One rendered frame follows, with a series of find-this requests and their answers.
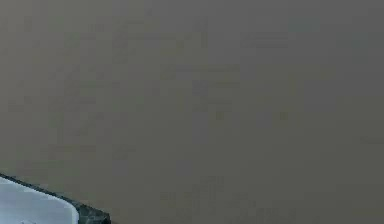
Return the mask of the dark stone countertop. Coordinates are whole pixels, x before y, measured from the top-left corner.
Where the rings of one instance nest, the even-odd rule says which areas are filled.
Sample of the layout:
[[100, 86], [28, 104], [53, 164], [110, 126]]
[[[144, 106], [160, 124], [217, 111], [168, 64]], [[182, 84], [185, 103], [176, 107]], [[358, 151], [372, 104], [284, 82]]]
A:
[[76, 200], [67, 198], [67, 197], [60, 195], [58, 193], [51, 192], [51, 191], [46, 190], [44, 188], [41, 188], [37, 185], [33, 185], [30, 183], [24, 182], [24, 181], [19, 180], [15, 177], [12, 177], [12, 176], [8, 176], [8, 175], [0, 173], [0, 177], [4, 177], [6, 179], [15, 181], [16, 183], [20, 183], [20, 184], [25, 185], [27, 187], [31, 187], [32, 189], [41, 191], [43, 193], [48, 193], [49, 195], [56, 196], [60, 199], [63, 199], [65, 201], [69, 202], [70, 204], [72, 204], [76, 208], [76, 210], [79, 213], [78, 224], [112, 224], [110, 215], [107, 212], [93, 208], [91, 206], [88, 206], [88, 205], [83, 204], [81, 202], [78, 202]]

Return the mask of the white sink basin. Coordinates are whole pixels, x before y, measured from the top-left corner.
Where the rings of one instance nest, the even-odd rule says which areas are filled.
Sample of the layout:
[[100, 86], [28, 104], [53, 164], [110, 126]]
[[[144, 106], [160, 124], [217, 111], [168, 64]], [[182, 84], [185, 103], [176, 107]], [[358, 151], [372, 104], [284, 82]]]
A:
[[0, 177], [0, 224], [78, 224], [69, 202]]

